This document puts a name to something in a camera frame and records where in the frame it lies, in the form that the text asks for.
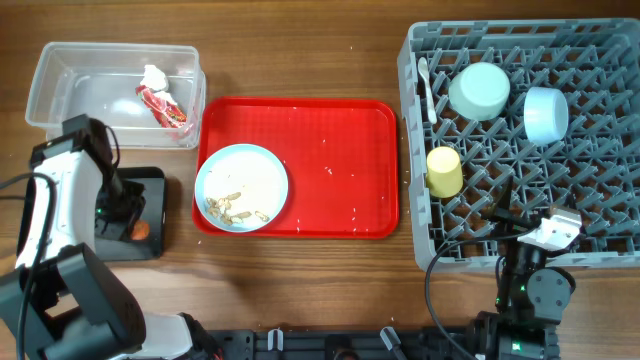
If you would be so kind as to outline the orange carrot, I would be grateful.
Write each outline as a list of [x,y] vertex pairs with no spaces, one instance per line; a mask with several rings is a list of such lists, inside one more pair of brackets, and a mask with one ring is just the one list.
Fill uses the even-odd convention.
[[150,225],[143,221],[138,220],[133,227],[133,230],[130,233],[130,238],[134,241],[143,241],[146,240],[150,234]]

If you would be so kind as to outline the yellow plastic cup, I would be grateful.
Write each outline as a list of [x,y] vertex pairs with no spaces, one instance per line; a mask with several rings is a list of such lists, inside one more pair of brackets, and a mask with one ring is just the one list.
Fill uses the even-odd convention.
[[450,198],[463,186],[461,159],[456,150],[447,146],[437,147],[426,158],[427,187],[436,198]]

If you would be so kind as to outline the red snack wrapper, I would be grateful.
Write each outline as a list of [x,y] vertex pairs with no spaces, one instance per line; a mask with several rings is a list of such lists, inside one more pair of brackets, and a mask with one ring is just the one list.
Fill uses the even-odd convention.
[[154,92],[140,85],[135,93],[163,128],[181,128],[186,124],[187,116],[168,92]]

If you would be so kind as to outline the light blue bowl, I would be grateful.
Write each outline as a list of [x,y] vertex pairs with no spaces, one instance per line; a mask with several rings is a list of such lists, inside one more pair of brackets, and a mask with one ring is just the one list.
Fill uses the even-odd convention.
[[553,88],[530,88],[525,97],[523,122],[527,139],[537,146],[563,139],[569,125],[564,94]]

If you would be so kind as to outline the light blue plate with scraps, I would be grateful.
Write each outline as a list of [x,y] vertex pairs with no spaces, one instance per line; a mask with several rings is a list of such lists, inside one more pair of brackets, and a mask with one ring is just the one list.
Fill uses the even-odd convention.
[[289,193],[284,164],[252,144],[217,150],[200,166],[194,187],[195,214],[215,230],[249,233],[275,221]]

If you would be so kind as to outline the green bowl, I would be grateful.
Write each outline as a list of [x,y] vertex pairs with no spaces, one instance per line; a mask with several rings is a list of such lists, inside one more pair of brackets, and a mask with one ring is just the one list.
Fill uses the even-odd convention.
[[504,109],[510,89],[509,78],[500,67],[487,62],[474,63],[451,81],[450,107],[469,120],[492,120]]

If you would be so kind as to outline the white tissue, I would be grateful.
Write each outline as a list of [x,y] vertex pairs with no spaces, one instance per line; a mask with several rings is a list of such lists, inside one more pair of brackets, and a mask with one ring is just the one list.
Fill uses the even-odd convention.
[[153,92],[167,91],[169,89],[167,76],[153,64],[144,66],[143,78],[140,81],[140,85],[149,88]]

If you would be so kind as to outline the white plastic spoon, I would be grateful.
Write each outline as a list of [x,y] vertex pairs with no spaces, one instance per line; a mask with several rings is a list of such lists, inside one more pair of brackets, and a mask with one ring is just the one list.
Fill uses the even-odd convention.
[[417,69],[420,77],[424,82],[424,93],[427,105],[427,117],[432,125],[437,123],[437,114],[435,111],[435,104],[433,100],[433,94],[430,84],[430,70],[428,67],[428,61],[425,57],[418,60]]

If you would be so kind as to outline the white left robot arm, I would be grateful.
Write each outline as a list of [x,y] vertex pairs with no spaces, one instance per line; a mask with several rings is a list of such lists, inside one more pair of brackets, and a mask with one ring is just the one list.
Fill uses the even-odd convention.
[[128,250],[146,204],[165,205],[163,173],[120,169],[114,132],[79,115],[60,137],[34,147],[16,265],[1,278],[1,319],[19,359],[219,359],[190,315],[142,311],[96,253]]

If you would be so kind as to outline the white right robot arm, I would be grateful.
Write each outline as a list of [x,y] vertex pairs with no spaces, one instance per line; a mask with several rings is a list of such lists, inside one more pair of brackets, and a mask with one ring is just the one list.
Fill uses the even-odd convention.
[[576,289],[568,271],[547,261],[567,253],[580,237],[580,213],[553,205],[534,220],[511,212],[513,179],[482,214],[503,236],[503,265],[497,267],[496,311],[480,312],[466,333],[477,359],[557,359],[556,327]]

